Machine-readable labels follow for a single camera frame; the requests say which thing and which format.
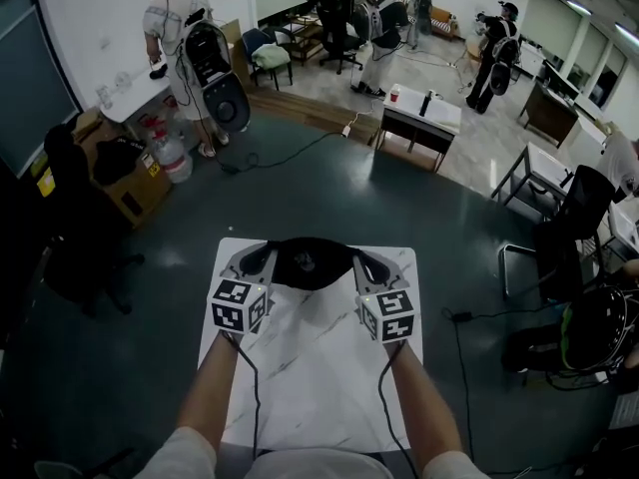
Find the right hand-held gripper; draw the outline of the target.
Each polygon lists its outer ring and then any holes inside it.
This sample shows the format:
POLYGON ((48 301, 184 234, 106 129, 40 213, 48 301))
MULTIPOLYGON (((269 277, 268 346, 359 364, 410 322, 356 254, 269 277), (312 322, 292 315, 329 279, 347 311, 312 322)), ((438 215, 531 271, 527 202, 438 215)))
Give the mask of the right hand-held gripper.
POLYGON ((410 338, 417 319, 417 303, 399 265, 374 251, 349 249, 356 288, 383 287, 382 291, 357 293, 359 323, 373 341, 382 344, 410 338))

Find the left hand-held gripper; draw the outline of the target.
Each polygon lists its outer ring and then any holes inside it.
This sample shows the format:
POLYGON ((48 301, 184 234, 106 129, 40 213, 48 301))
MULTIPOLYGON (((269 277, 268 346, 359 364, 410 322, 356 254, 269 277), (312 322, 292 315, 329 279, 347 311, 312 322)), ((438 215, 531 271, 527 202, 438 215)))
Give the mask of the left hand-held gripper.
POLYGON ((215 327, 241 335, 258 332, 271 312, 278 253, 275 245, 258 242, 233 254, 224 268, 214 269, 207 305, 215 327))

